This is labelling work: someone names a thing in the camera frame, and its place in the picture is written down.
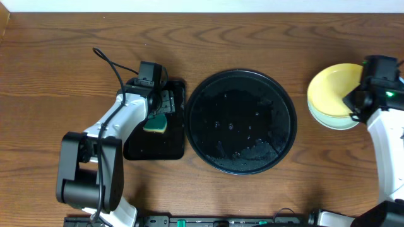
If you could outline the green yellow sponge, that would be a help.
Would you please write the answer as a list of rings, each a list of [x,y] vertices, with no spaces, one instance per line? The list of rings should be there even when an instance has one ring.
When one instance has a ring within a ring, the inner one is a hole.
[[[157,114],[146,121],[143,126],[145,132],[154,132],[163,134],[167,129],[167,118],[164,113]]]

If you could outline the mint plate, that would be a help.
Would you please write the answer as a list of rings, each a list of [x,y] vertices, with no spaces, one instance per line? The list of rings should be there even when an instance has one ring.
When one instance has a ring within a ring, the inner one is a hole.
[[[325,115],[314,108],[314,106],[307,101],[309,111],[311,115],[323,126],[333,129],[344,131],[351,129],[358,125],[358,122],[353,121],[349,116],[348,117],[330,117]]]

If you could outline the yellow plate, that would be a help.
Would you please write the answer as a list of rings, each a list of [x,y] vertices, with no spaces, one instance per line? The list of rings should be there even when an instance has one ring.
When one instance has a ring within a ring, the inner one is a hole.
[[[336,64],[315,75],[307,89],[309,103],[330,117],[348,117],[352,112],[343,102],[360,84],[363,67],[357,64]]]

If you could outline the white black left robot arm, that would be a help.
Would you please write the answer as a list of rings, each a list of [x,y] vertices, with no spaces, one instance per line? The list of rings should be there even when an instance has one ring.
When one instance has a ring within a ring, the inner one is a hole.
[[[67,132],[61,141],[57,200],[90,214],[85,226],[134,226],[137,210],[122,196],[124,144],[150,114],[174,110],[172,91],[123,91],[93,126]]]

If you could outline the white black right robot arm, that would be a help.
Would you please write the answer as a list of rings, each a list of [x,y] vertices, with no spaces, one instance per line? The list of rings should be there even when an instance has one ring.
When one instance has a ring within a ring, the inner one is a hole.
[[[403,226],[403,89],[355,89],[343,101],[365,123],[376,154],[378,205],[351,218],[319,210],[309,216],[313,226]]]

